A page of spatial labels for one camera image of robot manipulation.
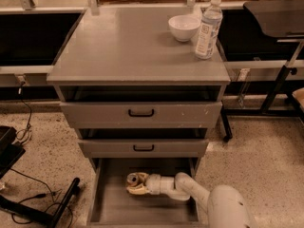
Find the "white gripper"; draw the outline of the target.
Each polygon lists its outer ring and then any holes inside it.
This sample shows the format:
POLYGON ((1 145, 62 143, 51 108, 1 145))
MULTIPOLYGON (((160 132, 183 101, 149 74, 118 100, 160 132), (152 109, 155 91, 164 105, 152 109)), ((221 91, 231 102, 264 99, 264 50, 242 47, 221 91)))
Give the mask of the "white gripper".
POLYGON ((145 186, 143 184, 137 186, 127 186, 126 190, 132 195, 159 195, 161 193, 161 179, 162 176, 159 174, 151 174, 148 176, 147 173, 144 172, 135 172, 140 175, 142 178, 142 182, 145 182, 145 186))

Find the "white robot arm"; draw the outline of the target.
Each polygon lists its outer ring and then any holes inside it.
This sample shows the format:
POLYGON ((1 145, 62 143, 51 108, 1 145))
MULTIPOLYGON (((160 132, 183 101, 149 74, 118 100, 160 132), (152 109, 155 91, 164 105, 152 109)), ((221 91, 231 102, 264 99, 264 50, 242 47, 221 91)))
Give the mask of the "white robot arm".
POLYGON ((127 176, 126 190, 132 195, 164 194, 172 200, 192 198, 207 214, 210 228, 258 228, 244 197, 229 185, 208 191, 183 172, 175 177, 135 172, 127 176))

